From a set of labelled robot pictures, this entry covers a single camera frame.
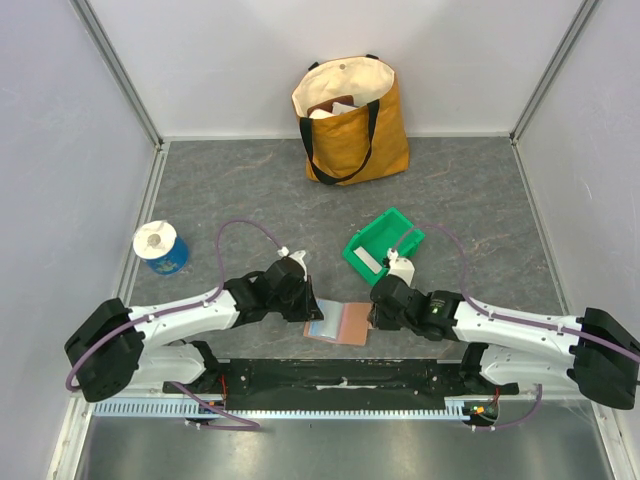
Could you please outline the pink leather card holder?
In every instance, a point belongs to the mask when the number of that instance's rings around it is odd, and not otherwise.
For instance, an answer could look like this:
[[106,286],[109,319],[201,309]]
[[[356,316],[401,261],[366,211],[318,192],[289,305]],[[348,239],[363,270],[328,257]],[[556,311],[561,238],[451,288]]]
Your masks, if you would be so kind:
[[366,344],[371,323],[371,303],[342,303],[321,299],[318,306],[323,320],[308,321],[303,335],[332,344],[361,347]]

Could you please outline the green plastic bin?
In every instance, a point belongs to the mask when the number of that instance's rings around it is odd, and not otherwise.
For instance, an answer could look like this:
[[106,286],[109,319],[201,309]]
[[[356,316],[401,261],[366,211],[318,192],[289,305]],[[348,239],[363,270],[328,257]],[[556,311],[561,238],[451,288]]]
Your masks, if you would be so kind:
[[[389,248],[396,249],[401,256],[410,260],[424,238],[425,234],[422,231],[415,229],[411,221],[392,207],[351,238],[343,250],[343,258],[370,286],[374,286],[387,275],[386,256]],[[382,265],[379,274],[373,274],[355,256],[353,251],[359,246],[362,246]]]

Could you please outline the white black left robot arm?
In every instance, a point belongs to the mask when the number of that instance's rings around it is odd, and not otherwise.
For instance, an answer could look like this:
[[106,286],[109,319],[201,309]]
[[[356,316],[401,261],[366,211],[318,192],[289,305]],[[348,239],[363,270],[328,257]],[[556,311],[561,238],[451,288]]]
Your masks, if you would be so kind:
[[119,298],[102,302],[64,345],[71,364],[66,386],[90,403],[146,383],[176,381],[210,392],[220,380],[213,354],[177,342],[257,323],[270,313],[289,323],[324,318],[299,252],[190,298],[136,307]]

